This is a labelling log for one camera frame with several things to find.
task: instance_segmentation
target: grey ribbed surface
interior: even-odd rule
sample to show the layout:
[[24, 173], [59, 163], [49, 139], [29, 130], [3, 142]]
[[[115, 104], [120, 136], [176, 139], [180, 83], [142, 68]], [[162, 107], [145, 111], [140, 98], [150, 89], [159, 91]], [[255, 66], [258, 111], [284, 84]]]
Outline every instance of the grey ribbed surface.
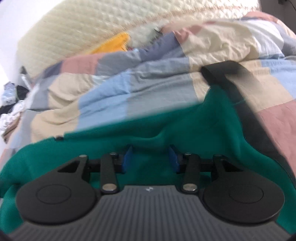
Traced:
[[62, 226], [23, 224], [15, 241], [284, 241], [289, 235], [275, 223], [234, 226], [215, 218], [196, 196], [174, 186], [127, 186], [103, 196], [79, 221]]

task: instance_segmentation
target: pink fabric patch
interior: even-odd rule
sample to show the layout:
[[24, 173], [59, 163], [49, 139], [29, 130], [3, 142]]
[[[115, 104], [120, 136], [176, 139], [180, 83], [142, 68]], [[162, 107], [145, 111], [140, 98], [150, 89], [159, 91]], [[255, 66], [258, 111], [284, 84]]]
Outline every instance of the pink fabric patch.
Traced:
[[273, 106], [257, 113], [269, 137], [296, 174], [296, 101]]
[[77, 55], [63, 61], [61, 73], [95, 74], [98, 60], [105, 54]]
[[265, 13], [265, 12], [248, 12], [245, 15], [245, 17], [259, 18], [259, 19], [274, 22], [274, 23], [277, 23], [277, 21], [279, 20], [278, 18], [276, 18], [268, 13]]
[[179, 31], [174, 31], [175, 37], [179, 44], [183, 44], [189, 37], [189, 35], [196, 35], [202, 29], [202, 25], [192, 25], [188, 28], [182, 28]]

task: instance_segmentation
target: metal rivet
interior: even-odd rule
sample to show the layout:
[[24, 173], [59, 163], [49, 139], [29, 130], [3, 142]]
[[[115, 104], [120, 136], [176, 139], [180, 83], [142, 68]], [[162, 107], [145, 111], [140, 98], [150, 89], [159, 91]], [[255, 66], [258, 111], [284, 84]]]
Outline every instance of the metal rivet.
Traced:
[[187, 192], [194, 192], [197, 189], [197, 186], [193, 183], [186, 183], [183, 185], [183, 190]]
[[54, 137], [54, 139], [56, 141], [62, 141], [64, 139], [64, 137], [63, 136], [56, 136], [56, 137]]
[[190, 156], [191, 156], [191, 153], [189, 153], [189, 152], [186, 152], [186, 153], [183, 154], [183, 157], [185, 159], [188, 159]]
[[107, 183], [102, 186], [102, 189], [107, 192], [115, 191], [117, 186], [113, 183]]

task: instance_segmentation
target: yellow cloth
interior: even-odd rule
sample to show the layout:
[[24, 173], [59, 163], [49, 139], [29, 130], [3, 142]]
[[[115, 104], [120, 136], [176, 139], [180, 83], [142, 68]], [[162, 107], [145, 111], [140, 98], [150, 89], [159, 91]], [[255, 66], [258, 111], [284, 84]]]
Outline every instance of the yellow cloth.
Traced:
[[116, 36], [108, 39], [104, 43], [100, 44], [96, 48], [92, 48], [86, 52], [86, 54], [95, 53], [112, 53], [117, 51], [127, 51], [126, 44], [130, 37], [127, 33], [119, 33]]

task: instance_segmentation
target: clothing pile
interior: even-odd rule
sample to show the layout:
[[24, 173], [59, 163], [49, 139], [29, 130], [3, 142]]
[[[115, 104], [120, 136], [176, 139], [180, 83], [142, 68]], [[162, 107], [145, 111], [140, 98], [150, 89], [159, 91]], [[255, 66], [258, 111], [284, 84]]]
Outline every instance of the clothing pile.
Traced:
[[5, 143], [8, 142], [9, 137], [20, 121], [21, 114], [25, 109], [24, 99], [28, 92], [25, 87], [21, 85], [16, 86], [15, 103], [0, 107], [0, 135]]

